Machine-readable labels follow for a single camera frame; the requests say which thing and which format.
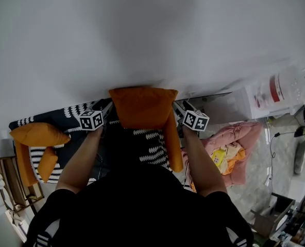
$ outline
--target orange cushion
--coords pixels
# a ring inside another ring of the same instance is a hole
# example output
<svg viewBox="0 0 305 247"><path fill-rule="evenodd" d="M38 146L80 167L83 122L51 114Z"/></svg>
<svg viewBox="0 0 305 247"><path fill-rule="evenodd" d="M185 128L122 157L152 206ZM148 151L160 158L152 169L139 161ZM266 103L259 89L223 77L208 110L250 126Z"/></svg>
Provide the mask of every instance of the orange cushion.
<svg viewBox="0 0 305 247"><path fill-rule="evenodd" d="M32 122L17 127L10 135L27 146L57 146L69 142L70 137L45 122Z"/></svg>
<svg viewBox="0 0 305 247"><path fill-rule="evenodd" d="M136 87L114 89L109 93L124 128L163 129L170 167L173 171L180 172L183 164L172 108L178 91Z"/></svg>
<svg viewBox="0 0 305 247"><path fill-rule="evenodd" d="M29 187L35 183L38 183L31 166L29 148L15 140L15 149L16 159L23 185Z"/></svg>
<svg viewBox="0 0 305 247"><path fill-rule="evenodd" d="M163 132L170 168L174 172L181 172L183 170L182 154L173 110L168 116Z"/></svg>
<svg viewBox="0 0 305 247"><path fill-rule="evenodd" d="M49 176L53 172L57 160L58 157L55 155L53 148L47 147L42 158L40 159L37 169L39 175L45 183L47 183Z"/></svg>
<svg viewBox="0 0 305 247"><path fill-rule="evenodd" d="M244 158L245 158L245 150L243 147L241 147L240 150L237 152L236 156L234 156L232 159L227 160L228 167L227 170L223 172L223 175L229 175L233 171L235 163Z"/></svg>
<svg viewBox="0 0 305 247"><path fill-rule="evenodd" d="M124 128L162 129L178 91L151 87L110 90Z"/></svg>

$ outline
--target white box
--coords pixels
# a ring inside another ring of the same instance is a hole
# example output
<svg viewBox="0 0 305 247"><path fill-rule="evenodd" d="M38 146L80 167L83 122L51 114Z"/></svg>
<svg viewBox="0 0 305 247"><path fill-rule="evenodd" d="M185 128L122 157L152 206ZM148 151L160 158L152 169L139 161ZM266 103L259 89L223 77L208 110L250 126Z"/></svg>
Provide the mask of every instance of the white box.
<svg viewBox="0 0 305 247"><path fill-rule="evenodd" d="M101 111L83 111L79 115L79 121L80 127L87 131L94 131L104 124Z"/></svg>
<svg viewBox="0 0 305 247"><path fill-rule="evenodd" d="M183 124L194 131L205 131L209 119L204 113L186 111Z"/></svg>

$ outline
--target black and white patterned fabric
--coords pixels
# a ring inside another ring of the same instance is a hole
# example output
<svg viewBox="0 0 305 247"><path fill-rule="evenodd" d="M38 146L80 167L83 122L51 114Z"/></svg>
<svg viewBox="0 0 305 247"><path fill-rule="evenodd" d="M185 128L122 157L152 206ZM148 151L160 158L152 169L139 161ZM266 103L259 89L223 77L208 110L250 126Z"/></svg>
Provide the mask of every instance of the black and white patterned fabric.
<svg viewBox="0 0 305 247"><path fill-rule="evenodd" d="M100 100L99 105L103 107L105 104L109 103L109 101L110 99L102 99ZM71 137L72 140L65 145L68 150L73 151L62 153L62 149L65 149L64 145L54 147L54 151L59 158L47 183L55 184L58 182L64 166L84 140L86 131L82 131L79 126L79 114L88 109L92 104L93 102L87 102L80 105L74 105L27 117L9 124L9 128L13 130L31 122L46 122L64 133L69 134ZM43 181L37 168L44 151L45 147L29 147L31 166L37 180L41 183L43 183ZM113 167L115 162L130 160L156 164L170 169L162 130L124 129L120 124L116 109L114 108L108 116L106 134L102 141L100 141L97 164L94 165L90 182L94 182L95 180L104 177Z"/></svg>

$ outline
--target pink blanket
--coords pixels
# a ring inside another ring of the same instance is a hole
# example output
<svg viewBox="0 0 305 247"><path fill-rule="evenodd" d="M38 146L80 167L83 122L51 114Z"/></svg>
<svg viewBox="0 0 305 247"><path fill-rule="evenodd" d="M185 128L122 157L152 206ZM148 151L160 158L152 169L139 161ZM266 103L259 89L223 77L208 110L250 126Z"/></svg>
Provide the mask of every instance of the pink blanket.
<svg viewBox="0 0 305 247"><path fill-rule="evenodd" d="M210 154L215 148L237 141L245 149L245 158L235 163L229 175L223 175L226 186L245 184L245 167L256 141L262 130L260 122L241 122L220 129L215 135L201 140L205 150ZM187 154L182 150L184 165L187 163Z"/></svg>

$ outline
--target black and white striped blanket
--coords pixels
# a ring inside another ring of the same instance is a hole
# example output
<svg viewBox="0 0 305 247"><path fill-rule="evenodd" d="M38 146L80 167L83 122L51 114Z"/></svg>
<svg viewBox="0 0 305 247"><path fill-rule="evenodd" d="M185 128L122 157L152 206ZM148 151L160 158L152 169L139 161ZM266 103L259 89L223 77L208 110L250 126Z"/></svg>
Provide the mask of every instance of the black and white striped blanket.
<svg viewBox="0 0 305 247"><path fill-rule="evenodd" d="M64 133L69 134L69 136L71 137L72 133L80 131L79 114L82 111L86 110L88 107L90 107L92 103L93 102L88 102L80 105L74 105L71 107L51 111L45 114L39 114L21 120L17 120L11 122L9 128L13 130L16 127L23 126L31 122L52 122L53 125L55 125L58 129L62 130ZM131 139L131 142L134 144L130 145L130 153L128 151L124 151L124 155L121 156L127 158L134 157L135 160L140 160L141 162L160 165L167 169L170 168L162 130L124 129L121 127L115 109L111 111L108 119L109 122L107 126L107 133L112 133L112 135L117 136L120 131L125 131L127 135L126 139L128 139L127 137L129 137ZM124 133L120 134L123 140L119 140L119 142L124 142L123 134ZM63 146L64 145L54 147L56 154L58 154L58 152L60 151L60 149L63 148ZM36 178L41 183L43 183L43 181L37 171L37 168L45 149L45 147L29 147L31 166L36 175ZM57 183L62 169L63 168L61 167L61 165L57 163L51 176L48 179L48 183ZM92 177L90 179L90 182L97 180L99 177L100 175Z"/></svg>

